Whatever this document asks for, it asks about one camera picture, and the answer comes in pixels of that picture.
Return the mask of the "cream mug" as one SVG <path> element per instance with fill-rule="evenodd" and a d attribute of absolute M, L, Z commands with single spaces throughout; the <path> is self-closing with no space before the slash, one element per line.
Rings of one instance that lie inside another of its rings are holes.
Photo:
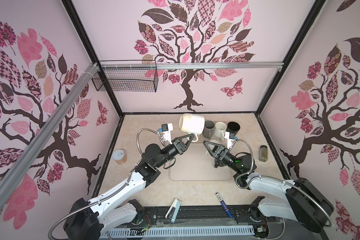
<path fill-rule="evenodd" d="M 182 114 L 179 120 L 179 129 L 188 134 L 193 134 L 193 143 L 199 140 L 205 126 L 205 118 L 202 115 Z"/>

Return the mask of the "grey mug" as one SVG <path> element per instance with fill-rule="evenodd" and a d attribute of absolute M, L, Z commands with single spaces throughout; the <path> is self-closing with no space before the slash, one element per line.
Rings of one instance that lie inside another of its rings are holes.
<path fill-rule="evenodd" d="M 211 139 L 214 135 L 215 123 L 213 121 L 205 121 L 202 135 L 206 139 Z"/>

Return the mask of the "black mug white base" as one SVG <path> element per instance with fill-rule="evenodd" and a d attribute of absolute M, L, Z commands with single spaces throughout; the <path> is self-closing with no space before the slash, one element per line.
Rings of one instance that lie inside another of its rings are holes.
<path fill-rule="evenodd" d="M 234 136 L 237 135 L 237 133 L 240 131 L 241 126 L 237 122 L 229 122 L 227 124 L 227 132 L 230 134 L 233 134 Z"/>

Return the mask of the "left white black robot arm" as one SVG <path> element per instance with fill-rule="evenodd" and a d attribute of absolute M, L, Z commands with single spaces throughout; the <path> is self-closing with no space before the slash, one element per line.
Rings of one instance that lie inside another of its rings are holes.
<path fill-rule="evenodd" d="M 152 184 L 160 175 L 159 168 L 182 155 L 197 139 L 197 135 L 188 134 L 174 138 L 163 149 L 157 144 L 148 145 L 127 179 L 100 196 L 74 202 L 63 225 L 68 239 L 97 240 L 104 232 L 140 218 L 143 206 L 129 197 Z"/>

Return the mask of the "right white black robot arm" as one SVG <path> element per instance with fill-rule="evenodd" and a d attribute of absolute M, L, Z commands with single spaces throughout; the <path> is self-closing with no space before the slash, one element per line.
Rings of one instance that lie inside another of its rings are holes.
<path fill-rule="evenodd" d="M 300 223 L 313 233 L 333 227 L 331 215 L 334 206 L 309 180 L 285 180 L 256 172 L 253 150 L 237 157 L 231 148 L 210 141 L 203 142 L 208 154 L 216 160 L 217 167 L 229 167 L 235 172 L 234 181 L 242 190 L 263 192 L 273 197 L 261 199 L 257 204 L 265 217 L 278 217 Z"/>

